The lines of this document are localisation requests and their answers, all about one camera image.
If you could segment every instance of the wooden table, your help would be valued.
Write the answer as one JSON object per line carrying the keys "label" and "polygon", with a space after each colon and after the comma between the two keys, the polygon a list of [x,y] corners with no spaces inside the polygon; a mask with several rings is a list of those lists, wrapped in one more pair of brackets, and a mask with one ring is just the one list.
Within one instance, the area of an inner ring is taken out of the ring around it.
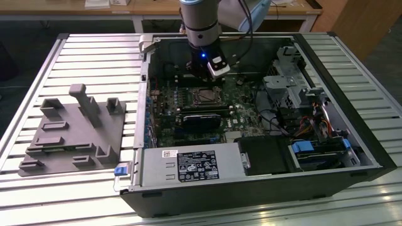
{"label": "wooden table", "polygon": [[[181,19],[180,0],[131,0],[127,6],[86,10],[85,0],[0,0],[0,20],[133,20],[137,33],[143,33],[143,20]],[[266,20],[304,20],[301,32],[309,32],[321,9],[306,0],[272,7]]]}
{"label": "wooden table", "polygon": [[[181,19],[180,16],[180,0],[135,0],[135,20],[134,26],[137,32],[143,33],[142,21],[158,19]],[[317,16],[322,13],[321,9],[314,9],[306,0],[297,0],[294,4],[282,4],[278,7],[270,7],[266,20],[304,20],[301,32],[309,32],[314,25]]]}

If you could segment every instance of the power supply label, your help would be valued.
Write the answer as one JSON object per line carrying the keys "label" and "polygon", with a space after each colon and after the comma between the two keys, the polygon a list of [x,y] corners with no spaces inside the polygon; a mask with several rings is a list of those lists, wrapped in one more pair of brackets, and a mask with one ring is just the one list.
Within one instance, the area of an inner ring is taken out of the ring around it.
{"label": "power supply label", "polygon": [[181,182],[220,179],[216,151],[178,153]]}

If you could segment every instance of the white sticker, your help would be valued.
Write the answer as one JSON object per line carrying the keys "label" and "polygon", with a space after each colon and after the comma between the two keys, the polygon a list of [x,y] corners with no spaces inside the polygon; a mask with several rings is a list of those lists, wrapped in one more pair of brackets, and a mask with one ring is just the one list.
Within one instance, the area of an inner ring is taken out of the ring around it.
{"label": "white sticker", "polygon": [[129,14],[129,13],[130,13],[130,11],[113,11],[113,13]]}
{"label": "white sticker", "polygon": [[162,157],[169,158],[169,157],[177,157],[178,156],[178,150],[165,150],[162,151]]}
{"label": "white sticker", "polygon": [[222,61],[221,56],[213,59],[213,62],[214,62],[214,63],[220,63],[221,61]]}

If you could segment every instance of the table leg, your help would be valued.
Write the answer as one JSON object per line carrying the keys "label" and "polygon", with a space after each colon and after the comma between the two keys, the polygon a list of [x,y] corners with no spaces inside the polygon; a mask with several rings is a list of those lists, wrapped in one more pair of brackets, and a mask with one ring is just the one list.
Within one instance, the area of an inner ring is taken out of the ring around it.
{"label": "table leg", "polygon": [[131,20],[133,20],[135,32],[137,33],[145,33],[143,16],[142,15],[135,15],[135,16],[133,16]]}
{"label": "table leg", "polygon": [[317,19],[317,15],[308,16],[306,20],[302,23],[300,32],[310,32],[312,31],[316,19]]}
{"label": "table leg", "polygon": [[50,29],[50,28],[51,28],[50,23],[51,23],[51,22],[50,22],[49,20],[42,20],[42,21],[41,21],[41,25],[43,26],[45,29]]}

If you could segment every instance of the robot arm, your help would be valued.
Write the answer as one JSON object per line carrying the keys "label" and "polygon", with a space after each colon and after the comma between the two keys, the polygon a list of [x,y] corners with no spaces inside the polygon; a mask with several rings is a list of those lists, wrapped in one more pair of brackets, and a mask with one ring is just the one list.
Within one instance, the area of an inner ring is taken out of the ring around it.
{"label": "robot arm", "polygon": [[221,49],[220,23],[241,32],[256,31],[269,7],[270,0],[181,0],[181,15],[192,47],[188,66],[194,75],[210,80],[230,71]]}

